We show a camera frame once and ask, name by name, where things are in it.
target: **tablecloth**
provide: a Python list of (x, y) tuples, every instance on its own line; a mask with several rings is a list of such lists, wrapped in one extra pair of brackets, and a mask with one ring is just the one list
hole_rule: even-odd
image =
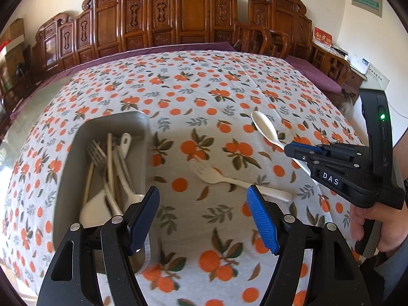
[[(54, 254), (54, 205), (76, 130), (88, 119), (128, 110), (149, 116), (155, 185), (160, 189), (161, 263), (137, 276), (149, 305), (258, 304), (277, 257), (265, 248), (246, 190), (208, 185), (189, 161), (199, 157), (224, 176), (293, 194), (277, 201), (305, 223), (335, 222), (352, 245), (349, 203), (316, 186), (250, 119), (265, 113), (282, 143), (360, 144), (330, 101), (280, 59), (221, 51), (144, 55), (79, 72), (32, 128), (14, 165), (3, 218), (3, 259), (36, 293)], [(307, 288), (305, 261), (294, 305)], [(105, 305), (112, 303), (99, 276)]]

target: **purple seat cushion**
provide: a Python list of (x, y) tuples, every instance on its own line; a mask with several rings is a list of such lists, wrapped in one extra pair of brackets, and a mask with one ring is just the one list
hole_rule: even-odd
[(286, 58), (292, 67), (309, 79), (321, 91), (341, 93), (341, 86), (306, 60), (294, 56)]

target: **metal fork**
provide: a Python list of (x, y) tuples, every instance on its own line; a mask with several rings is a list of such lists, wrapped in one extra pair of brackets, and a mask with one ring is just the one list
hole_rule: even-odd
[(109, 202), (109, 205), (112, 209), (112, 214), (123, 215), (123, 212), (120, 210), (115, 198), (112, 195), (111, 189), (109, 188), (107, 182), (107, 156), (105, 152), (99, 147), (95, 140), (93, 140), (88, 147), (86, 148), (89, 156), (91, 157), (92, 162), (95, 165), (95, 169), (99, 172), (103, 179), (103, 186), (106, 193), (106, 198)]
[[(216, 184), (221, 182), (226, 182), (230, 184), (238, 185), (242, 188), (249, 188), (251, 186), (250, 183), (242, 182), (239, 180), (235, 180), (233, 178), (227, 178), (221, 175), (217, 170), (211, 167), (208, 162), (201, 160), (198, 157), (195, 157), (194, 160), (191, 160), (191, 168), (195, 172), (195, 174), (201, 178), (204, 182), (209, 184)], [(258, 190), (263, 195), (267, 195), (269, 197), (273, 197), (282, 201), (292, 201), (292, 195), (286, 191), (277, 190), (274, 188), (267, 188), (264, 186), (257, 185)]]

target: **wooden furniture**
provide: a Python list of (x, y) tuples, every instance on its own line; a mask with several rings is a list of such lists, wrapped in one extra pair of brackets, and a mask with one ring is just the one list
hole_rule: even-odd
[[(285, 57), (290, 46), (284, 33), (238, 22), (237, 0), (84, 0), (82, 9), (74, 18), (57, 14), (38, 30), (36, 81), (137, 48), (229, 42), (243, 52)], [(276, 36), (283, 47), (279, 51), (272, 39)]]
[(325, 75), (342, 85), (350, 65), (312, 42), (312, 21), (306, 17), (300, 0), (248, 0), (250, 24), (287, 33), (291, 41), (289, 55), (305, 59)]
[(12, 87), (4, 92), (3, 89), (0, 90), (1, 104), (8, 115), (11, 115), (17, 105), (35, 90), (29, 72), (22, 77), (16, 77), (15, 80), (16, 83)]
[(11, 124), (10, 115), (7, 114), (3, 107), (0, 107), (0, 144)]
[(350, 68), (350, 73), (341, 87), (344, 92), (350, 95), (353, 104), (358, 98), (360, 86), (363, 81), (367, 81), (367, 77), (359, 73), (356, 69)]

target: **screw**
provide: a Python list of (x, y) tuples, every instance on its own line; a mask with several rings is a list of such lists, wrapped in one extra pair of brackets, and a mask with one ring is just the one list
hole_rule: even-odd
[(285, 222), (288, 222), (288, 223), (293, 223), (295, 221), (295, 218), (292, 215), (289, 215), (289, 214), (285, 215), (283, 217), (283, 219), (285, 220)]
[(326, 227), (330, 230), (330, 231), (335, 231), (337, 229), (337, 226), (334, 223), (329, 222)]
[(120, 215), (116, 215), (116, 216), (114, 216), (114, 217), (112, 218), (112, 223), (113, 223), (113, 224), (118, 224), (118, 223), (120, 223), (120, 222), (122, 222), (122, 221), (123, 221), (123, 217), (120, 216)]
[(74, 223), (73, 225), (71, 225), (71, 231), (76, 231), (81, 227), (81, 225), (79, 223)]

